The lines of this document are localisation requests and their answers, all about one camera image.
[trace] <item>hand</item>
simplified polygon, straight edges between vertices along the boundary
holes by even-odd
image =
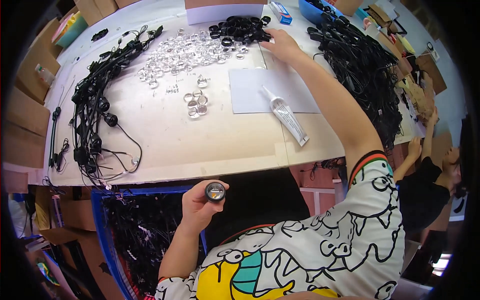
[[[205,188],[211,182],[221,183],[226,190],[230,187],[220,180],[204,180],[195,184],[190,190],[183,194],[181,200],[183,217],[179,227],[181,226],[183,230],[190,234],[200,234],[200,232],[210,224],[212,216],[223,210],[225,199],[219,203],[212,203],[205,197]]]
[[[292,64],[293,60],[299,56],[306,55],[285,30],[265,29],[265,32],[271,34],[272,38],[275,39],[275,43],[260,42],[260,46],[272,51],[273,55],[287,64]]]
[[[421,138],[419,136],[414,137],[410,143],[408,143],[408,155],[406,159],[411,159],[412,162],[417,161],[421,155]]]
[[[435,107],[435,109],[433,110],[432,115],[431,115],[430,118],[428,119],[428,123],[430,123],[430,124],[432,124],[432,125],[435,125],[437,122],[438,122],[438,110],[437,110],[437,107]]]

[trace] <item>pile of black rings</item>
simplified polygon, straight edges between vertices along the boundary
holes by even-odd
[[[271,35],[263,30],[264,26],[270,23],[271,19],[264,16],[259,19],[257,17],[242,18],[231,16],[225,22],[213,25],[208,28],[212,39],[222,38],[222,46],[229,47],[233,45],[233,41],[242,44],[251,44],[254,41],[269,42]]]

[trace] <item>plastic basket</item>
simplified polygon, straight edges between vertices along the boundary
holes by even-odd
[[[343,14],[335,8],[332,4],[325,2],[324,0],[320,0],[324,6],[330,6],[330,8],[335,11],[335,14],[337,17],[343,16]],[[322,23],[322,10],[319,10],[315,6],[311,5],[305,0],[299,0],[299,8],[300,8],[300,13],[302,16],[305,17],[305,19],[309,20],[315,25],[320,25]]]
[[[87,22],[82,16],[80,16],[67,30],[67,32],[64,33],[63,36],[55,43],[55,45],[67,48],[85,29],[87,29],[87,27]]]
[[[123,196],[149,195],[158,193],[174,194],[184,193],[191,188],[192,186],[175,186],[148,189],[128,189],[120,190],[120,192],[123,193]],[[137,300],[137,297],[130,286],[127,276],[125,275],[125,272],[120,264],[118,254],[115,251],[111,230],[107,227],[107,211],[105,211],[102,205],[102,199],[107,197],[106,194],[112,196],[114,195],[112,192],[105,190],[92,190],[91,195],[92,211],[100,248],[102,249],[105,261],[107,262],[108,269],[117,282],[117,285],[119,286],[124,298],[126,300]]]

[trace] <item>black shirt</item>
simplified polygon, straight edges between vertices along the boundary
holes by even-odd
[[[400,212],[405,231],[425,229],[440,215],[450,200],[447,188],[435,184],[442,170],[426,157],[415,173],[397,182]]]

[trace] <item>white paper sheet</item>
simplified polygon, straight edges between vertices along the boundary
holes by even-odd
[[[284,98],[293,112],[320,113],[297,73],[264,69],[230,70],[228,73],[235,114],[272,112],[268,99],[261,92],[262,85],[275,96]]]

